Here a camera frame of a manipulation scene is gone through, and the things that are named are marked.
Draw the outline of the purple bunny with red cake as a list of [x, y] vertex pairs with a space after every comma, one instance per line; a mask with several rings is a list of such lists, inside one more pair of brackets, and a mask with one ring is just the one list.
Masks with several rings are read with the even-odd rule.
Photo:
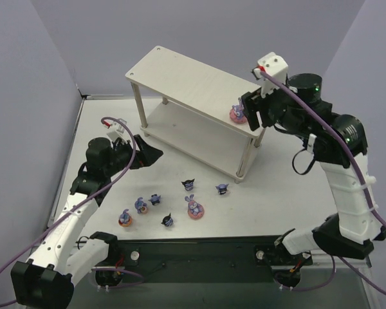
[[142, 197], [139, 197], [135, 203], [134, 203], [134, 207], [137, 211], [138, 214], [147, 214], [148, 213], [148, 207], [147, 207], [147, 204], [144, 202], [143, 198]]

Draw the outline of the large bunny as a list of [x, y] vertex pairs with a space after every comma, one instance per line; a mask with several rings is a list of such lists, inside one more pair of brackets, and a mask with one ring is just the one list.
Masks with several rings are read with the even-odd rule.
[[194, 200], [194, 194], [186, 196], [185, 201], [188, 203], [187, 214], [191, 219], [199, 220], [204, 216], [205, 210], [200, 203]]

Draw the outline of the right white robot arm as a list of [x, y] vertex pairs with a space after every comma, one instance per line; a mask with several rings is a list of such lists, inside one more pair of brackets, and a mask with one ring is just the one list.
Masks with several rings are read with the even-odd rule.
[[262, 86], [241, 96], [252, 131], [274, 127], [296, 136], [319, 163], [336, 205], [336, 214], [311, 229], [292, 229], [276, 240], [289, 255], [322, 250], [339, 258], [365, 259], [374, 241], [386, 238], [386, 222], [378, 214], [368, 173], [363, 124], [352, 115], [335, 113], [321, 98], [322, 77], [301, 73], [278, 81], [261, 67], [254, 69]]

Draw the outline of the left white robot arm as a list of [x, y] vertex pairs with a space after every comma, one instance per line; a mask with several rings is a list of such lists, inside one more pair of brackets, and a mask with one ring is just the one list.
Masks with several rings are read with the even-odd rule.
[[122, 257], [118, 238], [95, 232], [76, 253], [73, 246], [101, 206], [117, 174], [154, 164], [163, 151], [140, 135], [133, 141], [98, 137], [89, 141], [86, 161], [74, 179], [63, 211], [25, 262], [16, 262], [10, 276], [19, 304], [32, 308], [67, 308], [77, 283], [100, 263], [114, 265]]

